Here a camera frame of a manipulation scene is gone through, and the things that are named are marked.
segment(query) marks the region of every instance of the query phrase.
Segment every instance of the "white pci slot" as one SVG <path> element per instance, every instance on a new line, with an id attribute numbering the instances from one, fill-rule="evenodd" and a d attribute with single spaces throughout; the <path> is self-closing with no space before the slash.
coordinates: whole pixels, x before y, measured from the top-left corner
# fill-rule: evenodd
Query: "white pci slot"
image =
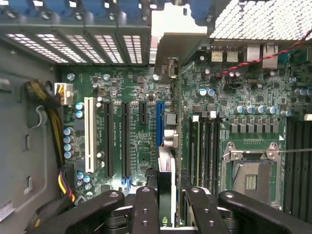
<path id="1" fill-rule="evenodd" d="M 93 173 L 97 168 L 97 115 L 94 97 L 84 98 L 84 145 L 85 172 Z"/>

